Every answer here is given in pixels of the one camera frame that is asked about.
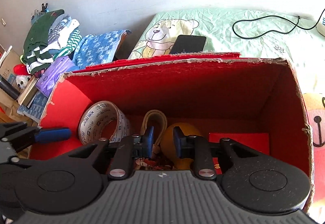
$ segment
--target blue patterned cloth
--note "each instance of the blue patterned cloth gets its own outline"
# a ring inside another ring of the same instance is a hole
[[[20,115],[25,115],[39,123],[47,101],[48,98],[38,91],[32,104],[30,105],[30,108],[21,105],[18,108],[17,113]]]
[[[131,33],[129,30],[118,30],[96,36],[87,35],[74,51],[74,64],[80,69],[85,69],[86,66],[112,62],[125,32]]]

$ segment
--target black cylinder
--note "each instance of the black cylinder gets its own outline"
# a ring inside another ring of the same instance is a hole
[[[20,93],[2,75],[0,75],[0,88],[5,91],[12,99],[16,100]]]

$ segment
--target cartoon bear print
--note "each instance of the cartoon bear print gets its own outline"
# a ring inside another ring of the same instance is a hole
[[[132,50],[129,59],[169,54],[178,35],[191,35],[198,21],[190,19],[163,19],[152,26]]]

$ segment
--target black cable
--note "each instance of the black cable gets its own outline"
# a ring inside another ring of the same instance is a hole
[[[318,21],[316,22],[316,24],[315,24],[313,27],[311,27],[311,28],[303,28],[303,27],[301,27],[301,26],[298,25],[298,24],[299,24],[299,20],[300,20],[300,16],[298,16],[298,21],[297,21],[297,23],[294,23],[294,22],[292,22],[291,20],[289,20],[289,19],[287,19],[287,18],[284,18],[284,17],[281,17],[281,16],[277,16],[277,15],[268,15],[268,16],[264,16],[264,17],[261,17],[261,18],[255,18],[255,19],[241,19],[241,20],[239,20],[239,21],[236,21],[236,22],[232,25],[232,30],[233,30],[233,32],[235,33],[235,35],[237,35],[239,38],[242,38],[242,39],[245,39],[245,40],[256,39],[256,38],[262,37],[263,35],[265,35],[265,34],[267,34],[267,33],[269,33],[269,32],[272,32],[272,31],[277,32],[277,33],[279,33],[279,34],[289,34],[289,33],[291,33],[291,32],[292,32],[296,27],[298,27],[298,28],[300,28],[300,29],[302,29],[302,30],[311,30],[311,29],[315,28],[316,25],[319,23],[319,21],[321,20],[322,15],[323,15],[323,13],[324,13],[324,11],[325,11],[325,9],[324,9],[323,12],[321,13],[321,15],[320,15]],[[253,22],[253,21],[257,21],[257,20],[259,20],[259,19],[268,18],[268,17],[276,17],[276,18],[284,19],[284,20],[286,20],[286,21],[288,21],[288,22],[294,24],[294,27],[293,27],[290,31],[288,31],[288,32],[282,32],[282,31],[277,31],[277,30],[269,30],[269,31],[267,31],[267,32],[265,32],[265,33],[263,33],[263,34],[261,34],[261,35],[255,36],[255,37],[243,37],[243,36],[240,36],[239,34],[237,34],[237,33],[235,32],[235,24],[237,24],[238,22]]]

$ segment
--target red cardboard box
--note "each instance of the red cardboard box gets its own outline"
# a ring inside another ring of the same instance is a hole
[[[40,125],[69,127],[66,142],[34,145],[31,158],[81,145],[81,116],[98,101],[113,102],[139,133],[147,111],[168,124],[188,122],[210,132],[269,134],[270,155],[302,169],[313,183],[312,138],[295,74],[285,59],[160,56],[85,73],[65,73],[53,90]],[[313,191],[305,210],[311,204]]]
[[[219,142],[221,138],[230,138],[238,141],[261,153],[270,154],[269,135],[267,133],[210,133],[209,142]],[[218,158],[213,158],[217,174],[222,174]]]

